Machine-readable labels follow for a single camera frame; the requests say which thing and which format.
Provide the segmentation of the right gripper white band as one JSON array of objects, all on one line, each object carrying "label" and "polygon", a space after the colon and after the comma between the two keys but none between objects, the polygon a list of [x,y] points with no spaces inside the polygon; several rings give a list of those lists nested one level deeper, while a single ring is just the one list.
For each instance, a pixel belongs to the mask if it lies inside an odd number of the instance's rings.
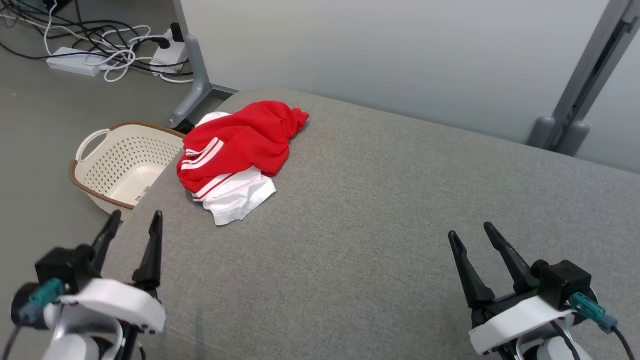
[{"label": "right gripper white band", "polygon": [[[485,222],[483,228],[493,248],[502,256],[513,280],[512,288],[515,294],[537,289],[540,281],[531,274],[530,265],[512,244],[493,223]],[[485,285],[471,264],[467,248],[458,234],[451,230],[448,239],[467,306],[476,309],[493,302],[496,298],[493,290]],[[566,332],[567,312],[558,311],[539,296],[534,296],[489,319],[484,325],[470,330],[469,336],[471,346],[479,355],[491,353],[503,346],[512,346],[513,349],[507,354],[523,357],[526,346],[558,336],[554,325]]]}]

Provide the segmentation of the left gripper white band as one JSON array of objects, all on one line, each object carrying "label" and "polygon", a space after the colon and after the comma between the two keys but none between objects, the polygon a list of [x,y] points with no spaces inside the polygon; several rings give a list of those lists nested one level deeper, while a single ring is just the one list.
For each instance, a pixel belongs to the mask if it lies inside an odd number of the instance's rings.
[{"label": "left gripper white band", "polygon": [[[92,244],[91,266],[101,273],[110,244],[121,226],[122,212],[114,210]],[[60,334],[121,334],[121,322],[140,330],[162,333],[167,314],[158,301],[162,284],[163,213],[157,210],[148,229],[149,240],[132,285],[97,278],[74,295],[61,297]]]}]

